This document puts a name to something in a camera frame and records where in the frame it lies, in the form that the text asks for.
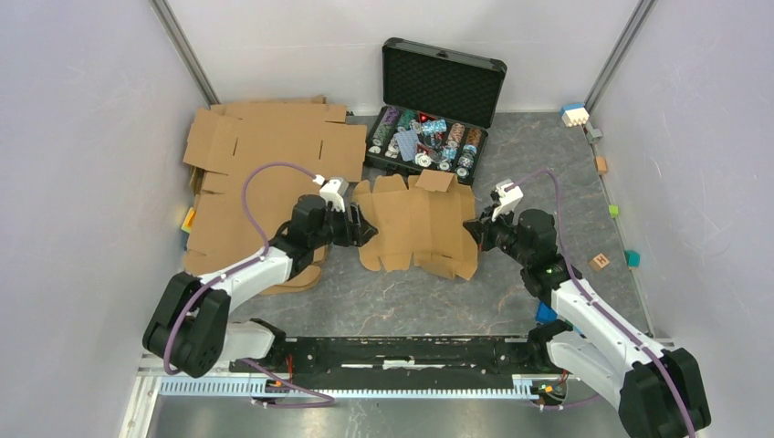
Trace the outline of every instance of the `cardboard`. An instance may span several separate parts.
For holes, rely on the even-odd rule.
[[[476,218],[476,198],[452,173],[423,171],[360,182],[352,194],[366,220],[379,233],[360,248],[363,266],[372,271],[419,266],[445,278],[469,280],[478,268],[478,247],[463,222]]]
[[[358,182],[366,127],[345,124],[346,114],[345,106],[328,104],[322,97],[199,109],[183,157],[193,168],[190,185],[196,193],[185,270],[193,275],[213,272],[252,255],[261,246],[260,235],[242,207],[245,179],[258,166],[292,162],[326,177]],[[253,178],[247,204],[271,238],[290,219],[299,196],[318,191],[303,173],[274,167]],[[324,258],[325,249],[320,248],[315,265]],[[315,265],[267,292],[313,286],[321,274]]]

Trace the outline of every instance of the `wall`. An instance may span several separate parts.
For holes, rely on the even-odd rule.
[[[500,110],[583,101],[637,2],[169,3],[221,101],[325,93],[365,114],[382,105],[381,45],[397,36],[506,61]]]
[[[0,436],[116,436],[203,104],[147,2],[4,2]]]
[[[774,5],[661,1],[592,115],[654,324],[699,359],[714,425],[774,408]]]

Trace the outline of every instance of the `cardboard box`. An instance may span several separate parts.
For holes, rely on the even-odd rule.
[[[361,263],[372,271],[406,270],[469,280],[478,268],[478,247],[462,223],[476,218],[476,198],[453,173],[424,171],[410,176],[380,176],[373,190],[360,182],[352,194],[379,233],[360,248]]]
[[[365,126],[345,124],[347,108],[321,97],[304,102],[237,102],[199,109],[183,161],[193,166],[196,219],[183,260],[194,275],[229,266],[261,246],[242,207],[242,187],[256,167],[293,162],[326,177],[357,182],[362,175]],[[302,194],[317,193],[309,177],[289,168],[257,175],[247,192],[250,212],[271,238],[290,219]],[[321,248],[304,272],[265,293],[297,291],[319,280]]]

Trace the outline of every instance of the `marble surface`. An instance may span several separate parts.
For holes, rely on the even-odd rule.
[[[373,118],[350,118],[372,123]],[[555,113],[497,114],[476,171],[476,211],[491,203],[495,183],[540,168],[559,176],[565,244],[570,260],[596,291],[637,328],[647,330],[643,308],[608,213],[591,148],[582,128],[566,128]],[[364,169],[373,179],[382,174]],[[556,211],[553,184],[539,176],[521,186],[516,211]],[[611,263],[594,272],[599,253]],[[538,301],[524,288],[520,266],[500,251],[479,257],[470,281],[447,280],[412,267],[402,272],[365,269],[354,248],[333,247],[323,278],[306,292],[257,296],[232,314],[233,321],[262,318],[289,336],[407,336],[421,334],[523,335],[535,327]]]

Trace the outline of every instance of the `case lid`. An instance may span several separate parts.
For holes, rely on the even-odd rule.
[[[382,46],[384,103],[484,128],[492,126],[506,71],[499,59],[400,38]]]

